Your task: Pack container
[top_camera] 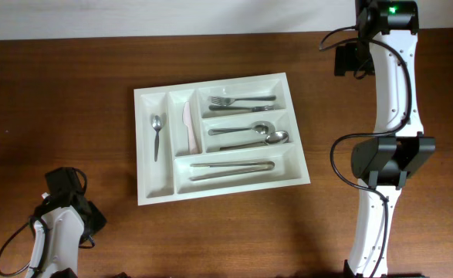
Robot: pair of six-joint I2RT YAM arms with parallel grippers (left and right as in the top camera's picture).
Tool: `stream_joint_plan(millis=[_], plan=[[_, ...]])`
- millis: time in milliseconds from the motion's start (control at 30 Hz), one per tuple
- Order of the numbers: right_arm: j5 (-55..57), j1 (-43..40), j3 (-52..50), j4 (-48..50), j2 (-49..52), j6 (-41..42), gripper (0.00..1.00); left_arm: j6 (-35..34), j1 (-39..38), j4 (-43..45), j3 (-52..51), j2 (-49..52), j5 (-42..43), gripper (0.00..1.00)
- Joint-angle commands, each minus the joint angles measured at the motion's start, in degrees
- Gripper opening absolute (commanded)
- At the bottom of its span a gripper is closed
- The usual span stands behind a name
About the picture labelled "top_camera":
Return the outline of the steel fork packed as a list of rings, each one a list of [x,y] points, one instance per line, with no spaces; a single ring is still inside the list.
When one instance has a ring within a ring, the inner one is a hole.
[[[209,100],[214,105],[230,106],[237,101],[274,101],[276,100],[276,96],[272,95],[267,97],[239,97],[239,98],[211,96],[209,97]]]
[[[243,110],[251,113],[274,110],[275,107],[272,105],[266,106],[255,106],[255,107],[237,107],[237,106],[219,106],[219,105],[210,105],[208,106],[210,111],[226,111],[226,110]]]

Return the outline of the steel tablespoon packed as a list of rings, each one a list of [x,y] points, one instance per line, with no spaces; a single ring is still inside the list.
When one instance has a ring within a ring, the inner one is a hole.
[[[220,151],[227,151],[233,149],[239,149],[244,147],[254,147],[256,145],[272,145],[272,144],[284,144],[289,141],[289,133],[287,131],[274,131],[268,134],[265,139],[246,144],[237,144],[231,146],[220,147]]]
[[[254,131],[258,134],[268,134],[275,130],[274,124],[268,121],[256,121],[250,124],[247,127],[230,127],[230,128],[217,128],[217,129],[210,129],[208,131],[208,135],[215,136],[219,134],[227,134],[227,133],[234,133],[240,131]]]

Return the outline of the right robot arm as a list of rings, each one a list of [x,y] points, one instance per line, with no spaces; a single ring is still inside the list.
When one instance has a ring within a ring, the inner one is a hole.
[[[374,131],[359,133],[351,170],[360,193],[357,230],[344,262],[345,277],[386,277],[394,210],[406,181],[433,155],[418,112],[415,53],[418,5],[414,1],[357,1],[357,37],[338,42],[334,73],[376,78]]]

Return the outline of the steel tongs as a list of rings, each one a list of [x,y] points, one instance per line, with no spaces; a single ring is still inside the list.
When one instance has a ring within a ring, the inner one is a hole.
[[[202,181],[213,178],[222,178],[232,175],[243,175],[260,171],[271,171],[276,164],[273,161],[238,161],[191,164],[193,168],[233,168],[233,170],[220,171],[205,175],[190,177],[190,181]]]

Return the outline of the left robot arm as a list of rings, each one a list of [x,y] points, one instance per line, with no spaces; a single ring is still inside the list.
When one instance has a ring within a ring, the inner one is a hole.
[[[102,212],[86,198],[87,177],[78,168],[45,174],[48,192],[28,225],[35,236],[27,277],[77,277],[81,249],[92,249],[105,225]]]

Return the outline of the pink plastic knife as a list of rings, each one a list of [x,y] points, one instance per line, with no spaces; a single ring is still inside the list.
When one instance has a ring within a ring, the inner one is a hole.
[[[194,128],[191,119],[191,108],[190,103],[187,101],[184,103],[184,109],[182,112],[182,121],[185,127],[187,128],[187,136],[188,136],[188,150],[190,154],[197,154],[198,153],[198,145],[196,141],[196,137],[194,135]]]

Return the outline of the steel teaspoon one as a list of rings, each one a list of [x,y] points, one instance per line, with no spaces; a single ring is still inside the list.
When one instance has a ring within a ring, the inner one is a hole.
[[[163,121],[159,115],[154,115],[151,121],[151,126],[155,131],[154,138],[154,161],[157,162],[159,147],[160,147],[160,131],[163,127]]]

